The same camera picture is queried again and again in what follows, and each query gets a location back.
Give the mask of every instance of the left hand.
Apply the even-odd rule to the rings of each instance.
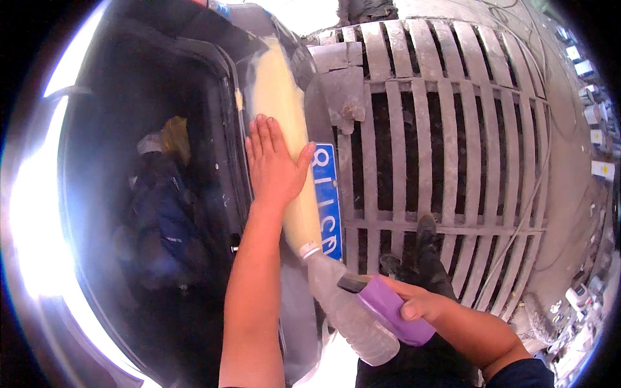
[[[440,315],[437,294],[429,292],[423,287],[400,282],[387,276],[380,274],[374,276],[381,276],[384,283],[403,299],[405,303],[401,306],[401,317],[404,320],[411,321],[423,318],[429,323],[433,323]]]
[[[246,138],[255,201],[284,210],[302,191],[314,152],[315,143],[308,143],[293,162],[276,119],[257,115]]]

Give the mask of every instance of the bottle cap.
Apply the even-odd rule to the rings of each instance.
[[[308,244],[304,244],[302,248],[300,248],[300,257],[302,259],[306,259],[313,253],[320,251],[320,250],[321,250],[321,246],[319,246],[319,244],[317,244],[316,242],[311,241]]]

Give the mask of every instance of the plastic bottle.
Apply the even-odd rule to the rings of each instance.
[[[378,366],[395,357],[399,340],[362,307],[357,295],[337,286],[345,265],[324,255],[314,241],[300,249],[300,256],[308,266],[310,293],[360,359]]]

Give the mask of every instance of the yellow liquid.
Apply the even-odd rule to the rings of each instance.
[[[267,37],[263,41],[270,49],[255,60],[252,116],[262,113],[274,117],[280,123],[291,157],[297,161],[309,141],[304,118],[304,92],[293,79],[278,39]],[[297,255],[306,243],[321,243],[319,211],[310,167],[302,192],[285,209],[283,228],[289,246]]]

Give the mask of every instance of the blue license plate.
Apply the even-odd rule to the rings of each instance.
[[[338,203],[337,164],[334,158],[334,146],[331,143],[317,144],[312,160],[312,172],[315,179],[324,254],[339,260],[343,257],[343,238],[340,204]]]

